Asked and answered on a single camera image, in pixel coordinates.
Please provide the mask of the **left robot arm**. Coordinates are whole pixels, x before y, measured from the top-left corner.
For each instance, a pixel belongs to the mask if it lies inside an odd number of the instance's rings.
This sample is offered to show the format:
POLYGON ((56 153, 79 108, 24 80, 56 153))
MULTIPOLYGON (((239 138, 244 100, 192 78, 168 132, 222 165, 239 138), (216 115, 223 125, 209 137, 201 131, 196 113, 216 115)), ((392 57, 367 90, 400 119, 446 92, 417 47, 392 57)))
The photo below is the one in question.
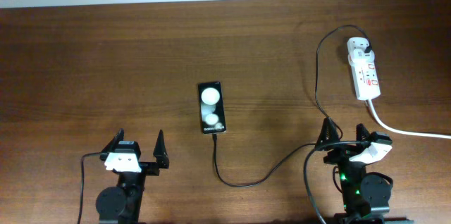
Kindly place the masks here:
POLYGON ((161 169, 169 168, 162 130, 154 147, 154 162, 141 161, 139 144, 124 140, 124 136, 124 129, 120 129, 100 153, 105 168, 118 175, 117 184, 107 187, 97 197, 100 223, 138 223, 146 178, 158 176, 161 169))

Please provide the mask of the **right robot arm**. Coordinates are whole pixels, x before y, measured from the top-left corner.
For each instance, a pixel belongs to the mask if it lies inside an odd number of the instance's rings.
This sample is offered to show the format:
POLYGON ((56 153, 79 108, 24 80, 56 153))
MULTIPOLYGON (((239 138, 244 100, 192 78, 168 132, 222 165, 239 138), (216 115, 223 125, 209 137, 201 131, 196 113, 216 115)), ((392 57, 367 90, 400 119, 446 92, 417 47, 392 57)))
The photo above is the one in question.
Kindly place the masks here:
POLYGON ((393 141, 382 132, 369 132, 356 126, 356 140, 342 142, 331 118, 325 118, 317 147, 326 151, 323 162, 335 166, 340 176, 340 190, 345 212, 335 215, 338 223, 383 223, 390 210, 393 180, 387 175, 367 172, 366 167, 382 160, 393 141))

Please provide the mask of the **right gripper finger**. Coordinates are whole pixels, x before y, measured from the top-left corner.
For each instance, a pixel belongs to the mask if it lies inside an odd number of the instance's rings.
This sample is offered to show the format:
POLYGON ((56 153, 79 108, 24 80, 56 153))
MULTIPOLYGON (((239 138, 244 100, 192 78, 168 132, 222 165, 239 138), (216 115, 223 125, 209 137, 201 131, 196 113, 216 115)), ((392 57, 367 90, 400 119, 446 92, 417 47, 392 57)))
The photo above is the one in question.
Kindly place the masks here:
POLYGON ((333 143, 339 141, 340 136, 337 132, 336 124, 330 117, 325 118, 315 148, 320 151, 330 151, 334 147, 333 143))
POLYGON ((370 133, 366 129, 363 123, 360 123, 356 126, 356 140, 358 142, 366 142, 369 140, 370 133))

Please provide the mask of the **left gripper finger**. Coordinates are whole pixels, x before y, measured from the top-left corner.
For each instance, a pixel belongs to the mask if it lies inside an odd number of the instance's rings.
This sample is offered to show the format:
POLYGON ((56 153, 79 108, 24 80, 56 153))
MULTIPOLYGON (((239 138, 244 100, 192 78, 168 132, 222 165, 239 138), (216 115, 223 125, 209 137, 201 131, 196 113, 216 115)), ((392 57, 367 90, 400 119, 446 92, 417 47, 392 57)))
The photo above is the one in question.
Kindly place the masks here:
POLYGON ((114 138, 101 150, 101 154, 99 159, 101 161, 105 161, 108 155, 113 152, 120 141, 124 139, 124 129, 121 128, 118 133, 114 136, 114 138))
POLYGON ((166 151, 163 130, 159 130, 153 156, 156 159, 159 168, 169 168, 169 157, 166 151))

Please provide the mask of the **black smartphone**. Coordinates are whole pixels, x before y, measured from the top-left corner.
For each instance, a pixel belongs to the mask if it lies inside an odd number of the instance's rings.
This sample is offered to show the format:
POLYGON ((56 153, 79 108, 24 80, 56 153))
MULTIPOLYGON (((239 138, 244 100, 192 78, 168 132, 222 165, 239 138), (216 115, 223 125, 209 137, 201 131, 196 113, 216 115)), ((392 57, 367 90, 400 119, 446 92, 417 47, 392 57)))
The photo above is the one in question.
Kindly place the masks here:
POLYGON ((201 132, 222 133, 227 130, 221 83, 203 82, 197 85, 201 132))

